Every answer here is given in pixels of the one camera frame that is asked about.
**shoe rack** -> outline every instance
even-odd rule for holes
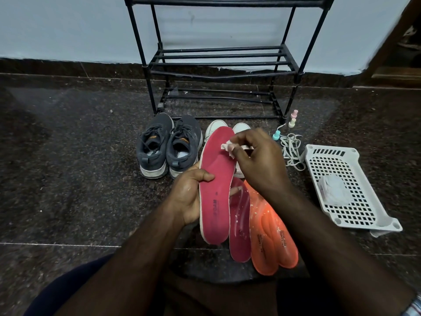
[[[317,36],[322,28],[323,22],[328,14],[330,7],[334,0],[125,0],[130,20],[133,26],[136,43],[139,48],[140,57],[142,60],[142,67],[148,87],[152,110],[154,115],[165,111],[165,104],[167,99],[178,99],[178,100],[223,100],[227,104],[229,101],[243,101],[250,104],[271,104],[273,106],[274,115],[267,116],[256,116],[256,115],[220,115],[220,116],[208,116],[199,115],[195,116],[197,119],[279,119],[280,123],[285,123],[288,115],[288,111],[291,107],[294,96],[297,92],[297,88],[300,85],[301,78],[303,76],[304,67],[307,63],[308,57],[312,51],[313,45],[316,42]],[[155,23],[156,34],[158,38],[157,51],[149,63],[146,63],[145,55],[142,48],[142,43],[139,36],[139,31],[136,25],[135,16],[133,13],[133,6],[135,4],[149,4],[151,6],[152,16]],[[155,13],[155,5],[171,5],[171,6],[206,6],[206,7],[288,7],[291,8],[288,23],[282,38],[282,42],[279,46],[256,46],[256,47],[222,47],[222,48],[203,48],[203,49],[175,49],[166,50],[161,41],[161,35],[159,31],[158,21]],[[313,36],[308,45],[307,51],[304,58],[298,66],[287,45],[285,44],[291,22],[294,17],[296,8],[298,7],[319,7],[323,9],[322,14],[319,18],[317,26],[315,27]],[[260,53],[250,53],[254,50],[259,50]],[[227,52],[235,51],[236,54],[227,54]],[[266,58],[267,61],[256,61],[256,62],[225,62],[225,63],[192,63],[189,62],[191,59],[208,59],[208,58]],[[172,62],[172,60],[185,60],[186,62]],[[279,65],[288,66],[287,71],[278,71]],[[177,67],[229,67],[229,66],[262,66],[262,70],[265,66],[275,66],[274,70],[265,72],[257,71],[253,73],[239,73],[232,75],[199,75],[189,74],[181,72],[171,72],[171,70],[177,70]],[[287,107],[282,111],[275,93],[273,91],[273,85],[275,78],[280,75],[291,75],[293,77],[294,85],[288,100]],[[161,100],[156,104],[154,95],[152,92],[151,79],[154,76],[160,76],[165,78],[166,87],[162,93]],[[181,95],[173,95],[171,91],[175,88],[171,85],[174,80],[189,79],[189,80],[204,80],[208,82],[237,79],[237,78],[259,78],[269,77],[270,83],[268,90],[265,91],[237,91],[237,90],[205,90],[200,88],[178,88]]]

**baseboard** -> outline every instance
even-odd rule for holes
[[[212,67],[179,66],[172,70],[179,73],[201,75],[232,75],[238,71]],[[118,79],[144,79],[143,68],[137,63],[92,63],[70,61],[46,61],[34,59],[0,58],[0,73],[55,75],[68,77],[103,77]],[[358,75],[343,76],[338,74],[304,73],[302,86],[350,88],[358,80]],[[268,85],[271,78],[253,78],[244,72],[244,78],[222,80],[224,83]],[[279,76],[275,85],[293,85],[292,76]]]

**shirt sleeve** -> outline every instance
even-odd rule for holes
[[[415,297],[402,316],[421,316],[421,293],[417,294],[417,297]]]

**white sneaker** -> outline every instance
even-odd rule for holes
[[[209,124],[208,128],[206,129],[205,133],[205,142],[208,141],[208,138],[211,134],[221,126],[228,126],[223,120],[214,120],[211,124]]]
[[[245,124],[245,123],[237,123],[237,124],[235,124],[234,125],[234,127],[232,128],[233,129],[233,131],[234,131],[234,133],[238,133],[238,132],[242,132],[242,131],[245,131],[245,130],[249,130],[249,129],[251,129],[251,127],[249,127],[247,124]],[[250,149],[250,147],[249,146],[247,146],[247,145],[243,145],[242,146],[242,148],[243,149]],[[239,164],[238,164],[238,162],[237,162],[237,164],[235,165],[235,169],[236,169],[236,172],[235,172],[235,174],[234,174],[234,176],[235,177],[238,177],[239,179],[243,179],[244,178],[244,174],[243,174],[243,172],[241,171],[241,169],[239,168]]]

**person's left hand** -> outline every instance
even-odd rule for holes
[[[200,216],[199,182],[209,182],[214,178],[215,175],[199,169],[199,162],[177,176],[166,203],[172,210],[180,213],[184,225],[193,223]],[[240,189],[241,187],[234,187],[229,194],[233,195]]]

